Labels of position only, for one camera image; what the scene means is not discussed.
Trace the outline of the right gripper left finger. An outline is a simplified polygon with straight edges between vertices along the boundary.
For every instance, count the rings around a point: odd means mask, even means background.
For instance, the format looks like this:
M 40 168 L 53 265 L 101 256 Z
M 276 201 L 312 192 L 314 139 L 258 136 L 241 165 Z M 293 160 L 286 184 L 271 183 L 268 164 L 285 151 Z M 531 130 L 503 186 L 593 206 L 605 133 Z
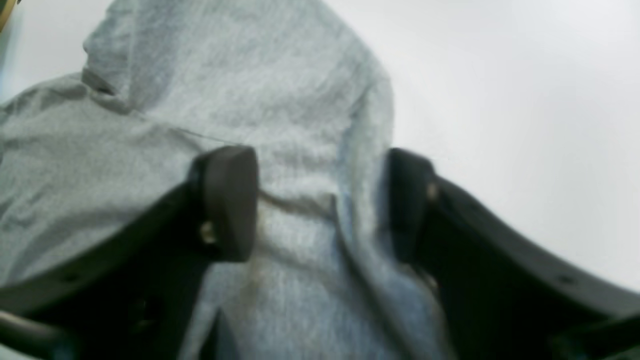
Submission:
M 1 344 L 41 360 L 176 360 L 202 280 L 256 241 L 258 155 L 222 146 L 84 253 L 1 289 Z

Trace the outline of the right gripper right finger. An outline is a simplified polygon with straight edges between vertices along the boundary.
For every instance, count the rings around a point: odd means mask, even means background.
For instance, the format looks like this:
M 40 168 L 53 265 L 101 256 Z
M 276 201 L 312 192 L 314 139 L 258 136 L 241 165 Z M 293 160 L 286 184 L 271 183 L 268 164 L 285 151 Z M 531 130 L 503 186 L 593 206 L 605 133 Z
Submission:
M 425 157 L 387 153 L 393 250 L 426 277 L 460 360 L 637 360 L 638 292 L 526 239 Z

